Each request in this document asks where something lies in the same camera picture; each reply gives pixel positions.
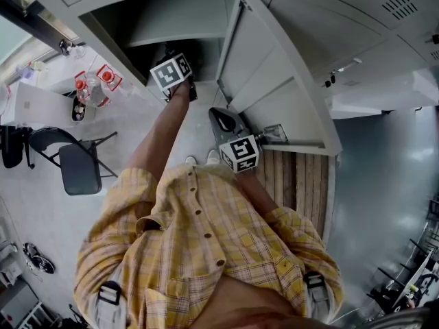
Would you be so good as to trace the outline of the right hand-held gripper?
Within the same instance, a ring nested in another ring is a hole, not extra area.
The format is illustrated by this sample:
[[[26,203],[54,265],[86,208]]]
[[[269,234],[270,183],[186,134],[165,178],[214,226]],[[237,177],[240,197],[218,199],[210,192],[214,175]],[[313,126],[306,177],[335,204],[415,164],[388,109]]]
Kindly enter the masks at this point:
[[[259,163],[259,148],[254,134],[242,118],[225,108],[209,109],[219,157],[234,173],[251,170]]]

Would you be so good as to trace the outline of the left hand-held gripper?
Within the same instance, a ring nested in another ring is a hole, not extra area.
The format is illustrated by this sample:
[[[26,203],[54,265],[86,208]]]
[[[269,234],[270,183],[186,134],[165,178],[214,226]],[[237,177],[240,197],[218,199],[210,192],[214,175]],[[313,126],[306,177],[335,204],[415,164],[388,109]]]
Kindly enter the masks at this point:
[[[185,80],[189,82],[190,101],[198,98],[191,66],[183,53],[176,54],[176,48],[172,42],[165,43],[165,57],[150,69],[150,74],[164,94],[166,102],[171,99],[171,89]]]

